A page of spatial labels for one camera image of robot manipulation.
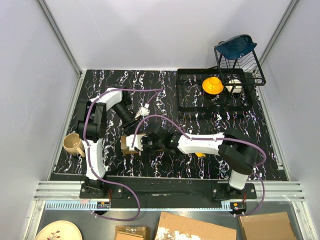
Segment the brown cardboard express box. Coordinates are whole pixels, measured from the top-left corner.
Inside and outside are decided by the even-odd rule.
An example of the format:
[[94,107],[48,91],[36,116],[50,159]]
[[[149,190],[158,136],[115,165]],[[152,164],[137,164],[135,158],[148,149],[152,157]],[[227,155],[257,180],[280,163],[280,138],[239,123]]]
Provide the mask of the brown cardboard express box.
[[144,133],[138,133],[137,135],[123,135],[120,138],[120,148],[124,155],[130,154],[145,154],[153,155],[158,152],[163,152],[149,136]]

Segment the yellow utility knife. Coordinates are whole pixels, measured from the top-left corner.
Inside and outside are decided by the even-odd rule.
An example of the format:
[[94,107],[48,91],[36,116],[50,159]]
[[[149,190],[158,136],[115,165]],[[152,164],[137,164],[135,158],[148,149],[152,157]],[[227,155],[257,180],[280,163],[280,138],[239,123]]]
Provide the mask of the yellow utility knife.
[[197,153],[196,153],[196,156],[197,156],[198,158],[200,158],[200,159],[203,159],[203,158],[206,157],[206,155],[205,155],[204,153],[200,153],[200,152],[197,152]]

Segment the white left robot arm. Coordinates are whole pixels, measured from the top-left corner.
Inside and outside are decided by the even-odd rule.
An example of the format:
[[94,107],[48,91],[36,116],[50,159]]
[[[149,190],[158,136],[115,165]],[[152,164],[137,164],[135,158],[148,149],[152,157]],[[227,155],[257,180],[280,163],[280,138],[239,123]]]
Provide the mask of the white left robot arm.
[[129,92],[133,89],[110,87],[104,93],[89,100],[81,100],[77,108],[76,132],[82,140],[86,158],[86,177],[95,181],[90,192],[97,198],[108,193],[106,183],[99,181],[106,173],[103,163],[103,139],[107,134],[107,111],[112,109],[122,121],[125,135],[134,133],[140,120],[128,108],[132,104]]

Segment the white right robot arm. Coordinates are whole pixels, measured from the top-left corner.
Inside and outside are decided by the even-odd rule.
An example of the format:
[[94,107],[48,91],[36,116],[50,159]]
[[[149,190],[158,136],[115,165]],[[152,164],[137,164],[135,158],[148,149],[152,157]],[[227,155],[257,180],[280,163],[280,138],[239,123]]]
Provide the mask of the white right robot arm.
[[245,192],[249,175],[257,165],[258,153],[266,160],[266,154],[240,131],[230,128],[216,134],[189,134],[181,131],[168,132],[156,127],[147,131],[139,140],[141,151],[164,151],[174,155],[205,154],[220,156],[229,165],[231,175],[227,185],[228,195],[239,198]]

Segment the small cardboard box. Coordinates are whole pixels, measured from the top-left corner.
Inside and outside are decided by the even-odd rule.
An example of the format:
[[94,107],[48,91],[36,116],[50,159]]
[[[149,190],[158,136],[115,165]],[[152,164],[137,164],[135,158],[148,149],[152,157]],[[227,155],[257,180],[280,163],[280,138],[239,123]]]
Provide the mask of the small cardboard box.
[[115,240],[149,240],[150,228],[147,226],[125,226],[115,227]]

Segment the cardboard box at corner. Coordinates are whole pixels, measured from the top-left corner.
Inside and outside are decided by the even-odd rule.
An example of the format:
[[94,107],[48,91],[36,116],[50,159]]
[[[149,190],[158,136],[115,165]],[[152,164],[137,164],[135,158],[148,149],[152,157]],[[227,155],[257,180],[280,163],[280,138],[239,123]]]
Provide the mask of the cardboard box at corner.
[[296,240],[286,212],[256,214],[238,217],[244,240]]

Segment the black drain tray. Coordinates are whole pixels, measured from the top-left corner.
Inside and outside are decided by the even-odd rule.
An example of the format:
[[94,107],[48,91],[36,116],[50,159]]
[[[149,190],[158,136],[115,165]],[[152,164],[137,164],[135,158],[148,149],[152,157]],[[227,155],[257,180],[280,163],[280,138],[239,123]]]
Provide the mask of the black drain tray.
[[[227,82],[235,79],[242,83],[241,92],[236,93],[236,87],[232,86],[233,92],[227,87],[219,94],[209,94],[203,89],[203,82],[207,78],[217,77]],[[176,97],[178,110],[183,113],[195,112],[241,112],[252,108],[254,79],[250,73],[241,69],[235,69],[228,73],[222,70],[220,75],[217,68],[179,68],[176,74]]]

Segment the beige ceramic mug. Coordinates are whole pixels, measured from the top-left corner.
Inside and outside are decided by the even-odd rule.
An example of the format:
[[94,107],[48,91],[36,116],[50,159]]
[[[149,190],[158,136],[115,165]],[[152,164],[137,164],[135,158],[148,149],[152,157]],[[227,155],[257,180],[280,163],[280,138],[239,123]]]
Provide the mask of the beige ceramic mug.
[[71,155],[86,156],[83,142],[78,133],[68,134],[62,142],[64,150]]

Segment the yellow plastic cup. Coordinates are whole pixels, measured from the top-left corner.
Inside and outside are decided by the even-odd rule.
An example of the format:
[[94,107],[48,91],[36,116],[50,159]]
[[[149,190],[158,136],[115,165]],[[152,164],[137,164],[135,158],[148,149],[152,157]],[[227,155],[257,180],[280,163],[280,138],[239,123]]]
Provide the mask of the yellow plastic cup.
[[210,95],[218,95],[224,90],[222,81],[215,76],[206,78],[202,83],[202,89]]

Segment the flat cardboard sheet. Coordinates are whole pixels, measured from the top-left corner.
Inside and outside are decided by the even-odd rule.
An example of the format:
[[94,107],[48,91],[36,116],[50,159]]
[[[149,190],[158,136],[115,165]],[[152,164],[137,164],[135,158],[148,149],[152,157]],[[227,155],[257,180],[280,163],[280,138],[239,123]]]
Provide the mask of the flat cardboard sheet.
[[168,212],[161,212],[156,240],[235,240],[237,230]]

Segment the white small cup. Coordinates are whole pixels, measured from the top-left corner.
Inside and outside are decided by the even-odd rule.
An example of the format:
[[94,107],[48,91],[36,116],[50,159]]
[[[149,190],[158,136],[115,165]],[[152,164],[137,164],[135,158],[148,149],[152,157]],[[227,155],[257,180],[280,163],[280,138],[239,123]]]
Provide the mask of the white small cup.
[[240,94],[243,90],[242,82],[236,78],[229,80],[225,88],[231,94]]

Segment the blue bowl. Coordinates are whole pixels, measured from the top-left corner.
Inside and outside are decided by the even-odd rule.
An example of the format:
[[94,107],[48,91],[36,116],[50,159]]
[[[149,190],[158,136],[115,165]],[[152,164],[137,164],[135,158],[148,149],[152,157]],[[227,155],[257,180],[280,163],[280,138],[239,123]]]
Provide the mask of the blue bowl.
[[249,54],[256,46],[250,35],[241,34],[223,42],[219,49],[225,58],[235,60]]

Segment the patterned ceramic plate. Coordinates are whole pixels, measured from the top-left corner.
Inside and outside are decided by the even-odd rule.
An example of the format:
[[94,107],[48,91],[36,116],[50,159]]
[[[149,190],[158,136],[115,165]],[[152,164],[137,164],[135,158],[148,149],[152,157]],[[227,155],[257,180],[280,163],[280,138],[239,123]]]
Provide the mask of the patterned ceramic plate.
[[82,233],[72,222],[66,220],[54,221],[46,225],[35,236],[35,240],[82,240]]

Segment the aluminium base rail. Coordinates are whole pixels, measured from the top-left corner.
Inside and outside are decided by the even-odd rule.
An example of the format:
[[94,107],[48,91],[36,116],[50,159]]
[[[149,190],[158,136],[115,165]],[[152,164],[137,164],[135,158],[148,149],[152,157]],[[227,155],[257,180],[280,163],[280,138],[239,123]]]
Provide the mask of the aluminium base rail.
[[227,202],[244,202],[257,197],[253,184],[232,189],[225,181],[164,178],[117,178],[120,185],[90,187],[76,181],[42,181],[35,199],[97,202],[96,209],[112,210],[218,209],[228,211]]

